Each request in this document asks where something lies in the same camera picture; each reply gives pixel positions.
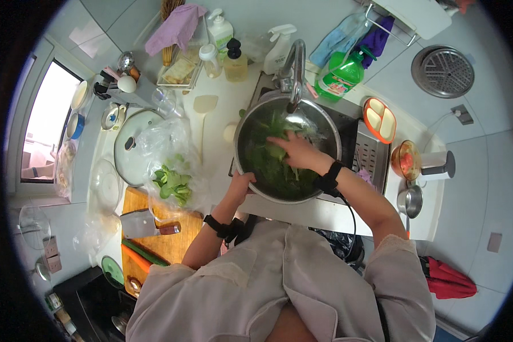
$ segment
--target cutting board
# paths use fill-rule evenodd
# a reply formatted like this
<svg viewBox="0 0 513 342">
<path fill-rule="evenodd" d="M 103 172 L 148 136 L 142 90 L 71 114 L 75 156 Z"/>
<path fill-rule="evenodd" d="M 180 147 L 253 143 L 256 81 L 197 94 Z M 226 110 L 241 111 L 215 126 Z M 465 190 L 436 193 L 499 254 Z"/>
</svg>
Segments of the cutting board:
<svg viewBox="0 0 513 342">
<path fill-rule="evenodd" d="M 122 213 L 128 213 L 139 209 L 148 208 L 148 195 L 141 190 L 127 187 L 123 200 Z M 171 223 L 180 224 L 180 232 L 172 235 L 156 235 L 132 239 L 132 241 L 154 254 L 162 257 L 170 264 L 180 263 L 192 243 L 192 240 L 201 230 L 203 225 L 202 215 L 198 212 L 171 212 L 163 207 L 155 207 L 154 214 L 164 223 L 156 221 L 156 227 L 163 227 Z M 134 291 L 129 281 L 133 278 L 137 279 L 141 284 L 146 280 L 147 274 L 133 261 L 127 254 L 122 251 L 122 269 L 125 290 L 134 296 Z"/>
</svg>

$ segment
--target person's left hand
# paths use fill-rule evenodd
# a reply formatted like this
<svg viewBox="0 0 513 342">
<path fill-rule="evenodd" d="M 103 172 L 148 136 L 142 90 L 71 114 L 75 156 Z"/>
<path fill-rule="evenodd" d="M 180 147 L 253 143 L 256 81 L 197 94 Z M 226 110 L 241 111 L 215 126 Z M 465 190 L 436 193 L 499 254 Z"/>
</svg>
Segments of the person's left hand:
<svg viewBox="0 0 513 342">
<path fill-rule="evenodd" d="M 252 193 L 249 190 L 249 182 L 256 182 L 255 174 L 252 172 L 247 172 L 246 174 L 239 174 L 236 172 L 233 173 L 232 182 L 230 183 L 230 187 L 224 196 L 224 199 L 233 203 L 234 205 L 240 206 L 245 201 L 245 196 L 248 193 Z"/>
</svg>

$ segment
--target yellow liquid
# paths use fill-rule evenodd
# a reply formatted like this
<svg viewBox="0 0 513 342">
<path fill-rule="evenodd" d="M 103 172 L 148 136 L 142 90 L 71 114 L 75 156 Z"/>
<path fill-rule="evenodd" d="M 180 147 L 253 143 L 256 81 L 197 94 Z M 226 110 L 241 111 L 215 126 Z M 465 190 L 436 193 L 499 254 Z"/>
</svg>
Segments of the yellow liquid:
<svg viewBox="0 0 513 342">
<path fill-rule="evenodd" d="M 224 59 L 224 73 L 230 82 L 242 82 L 247 79 L 247 56 L 241 54 L 238 59 Z"/>
</svg>

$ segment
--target green dish soap bottle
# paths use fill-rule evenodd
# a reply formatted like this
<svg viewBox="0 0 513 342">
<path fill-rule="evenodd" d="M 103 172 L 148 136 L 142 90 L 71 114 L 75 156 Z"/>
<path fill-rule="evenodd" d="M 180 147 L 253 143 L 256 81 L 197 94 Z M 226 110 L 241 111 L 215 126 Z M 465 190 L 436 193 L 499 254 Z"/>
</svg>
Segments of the green dish soap bottle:
<svg viewBox="0 0 513 342">
<path fill-rule="evenodd" d="M 365 70 L 361 65 L 363 54 L 376 60 L 366 45 L 361 45 L 361 51 L 354 51 L 349 56 L 348 53 L 341 51 L 333 53 L 315 80 L 315 92 L 333 101 L 342 99 L 346 92 L 360 83 L 365 76 Z"/>
</svg>

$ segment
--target wristband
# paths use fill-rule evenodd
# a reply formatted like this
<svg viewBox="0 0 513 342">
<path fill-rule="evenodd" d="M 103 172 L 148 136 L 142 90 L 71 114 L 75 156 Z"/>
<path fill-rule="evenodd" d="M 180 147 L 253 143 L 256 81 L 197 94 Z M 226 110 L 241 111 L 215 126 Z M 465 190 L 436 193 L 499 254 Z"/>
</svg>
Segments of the wristband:
<svg viewBox="0 0 513 342">
<path fill-rule="evenodd" d="M 213 216 L 207 215 L 203 221 L 216 231 L 217 237 L 224 239 L 225 243 L 231 243 L 239 234 L 239 231 L 245 226 L 243 221 L 238 218 L 234 218 L 230 224 L 222 224 L 218 223 Z"/>
<path fill-rule="evenodd" d="M 338 173 L 342 167 L 342 163 L 338 160 L 335 160 L 334 163 L 330 166 L 329 172 L 321 177 L 316 178 L 313 182 L 314 185 L 327 195 L 331 195 L 332 197 L 339 197 L 340 192 L 336 190 L 336 186 L 338 186 L 336 177 L 338 176 Z"/>
</svg>

